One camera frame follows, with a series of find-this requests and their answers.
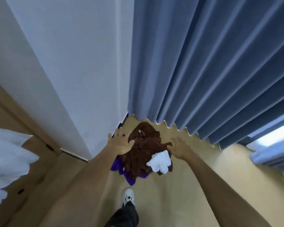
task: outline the purple garment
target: purple garment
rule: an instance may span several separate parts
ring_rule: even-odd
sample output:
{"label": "purple garment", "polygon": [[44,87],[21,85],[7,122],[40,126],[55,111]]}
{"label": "purple garment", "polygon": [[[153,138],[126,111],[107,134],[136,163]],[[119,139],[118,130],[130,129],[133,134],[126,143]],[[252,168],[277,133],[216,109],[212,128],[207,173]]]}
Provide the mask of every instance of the purple garment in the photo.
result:
{"label": "purple garment", "polygon": [[[128,172],[126,172],[124,170],[124,164],[121,162],[121,160],[118,157],[116,157],[116,159],[114,160],[110,170],[111,171],[118,170],[119,175],[124,174],[124,177],[126,178],[126,181],[130,184],[130,186],[132,186],[133,184],[136,183],[136,179],[131,179],[128,175]],[[140,174],[139,175],[140,178],[146,178],[147,176],[148,176],[148,174]]]}

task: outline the pants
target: pants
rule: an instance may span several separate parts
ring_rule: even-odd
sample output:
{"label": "pants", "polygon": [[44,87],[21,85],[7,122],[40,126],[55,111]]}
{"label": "pants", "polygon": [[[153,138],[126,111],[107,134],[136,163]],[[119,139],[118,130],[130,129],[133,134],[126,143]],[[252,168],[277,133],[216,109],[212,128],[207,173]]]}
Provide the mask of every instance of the pants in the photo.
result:
{"label": "pants", "polygon": [[114,213],[104,227],[136,227],[138,223],[136,207],[132,202],[127,202],[124,207]]}

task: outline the brown garment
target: brown garment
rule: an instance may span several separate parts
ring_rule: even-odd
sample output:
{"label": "brown garment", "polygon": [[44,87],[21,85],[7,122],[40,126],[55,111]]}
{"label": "brown garment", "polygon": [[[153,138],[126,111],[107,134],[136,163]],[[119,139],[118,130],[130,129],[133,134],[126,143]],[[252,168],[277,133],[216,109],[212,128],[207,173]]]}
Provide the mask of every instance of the brown garment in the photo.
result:
{"label": "brown garment", "polygon": [[[135,140],[131,150],[119,159],[124,164],[125,171],[128,172],[131,179],[135,179],[139,174],[149,174],[152,172],[150,166],[146,163],[151,160],[155,153],[167,150],[167,145],[172,143],[161,143],[160,132],[156,131],[149,123],[140,123],[130,134],[128,141]],[[168,167],[168,171],[173,170],[173,163]]]}

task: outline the sneaker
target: sneaker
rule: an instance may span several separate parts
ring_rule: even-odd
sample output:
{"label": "sneaker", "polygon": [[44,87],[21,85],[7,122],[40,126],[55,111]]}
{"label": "sneaker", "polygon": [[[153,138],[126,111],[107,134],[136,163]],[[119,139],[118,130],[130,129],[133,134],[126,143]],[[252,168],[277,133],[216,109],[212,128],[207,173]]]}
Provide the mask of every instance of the sneaker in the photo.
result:
{"label": "sneaker", "polygon": [[126,203],[128,203],[129,201],[131,201],[132,204],[134,206],[136,206],[135,205],[135,197],[133,195],[133,190],[131,188],[127,188],[124,191],[123,196],[122,196],[122,201],[123,201],[122,207],[124,207],[126,205]]}

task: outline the hand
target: hand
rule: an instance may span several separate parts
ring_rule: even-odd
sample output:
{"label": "hand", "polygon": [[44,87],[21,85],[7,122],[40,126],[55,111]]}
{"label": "hand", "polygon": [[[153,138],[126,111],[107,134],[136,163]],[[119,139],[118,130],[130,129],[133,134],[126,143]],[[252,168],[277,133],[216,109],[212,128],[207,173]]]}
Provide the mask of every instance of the hand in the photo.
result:
{"label": "hand", "polygon": [[173,146],[167,146],[167,149],[177,158],[185,160],[189,153],[193,150],[191,147],[181,138],[171,138]]}
{"label": "hand", "polygon": [[106,147],[109,147],[116,151],[117,155],[123,155],[130,151],[133,144],[135,143],[134,140],[128,142],[128,137],[130,135],[129,131],[125,131],[123,127],[120,129],[116,129],[114,133],[114,137],[111,137],[111,134],[108,134],[108,141]]}

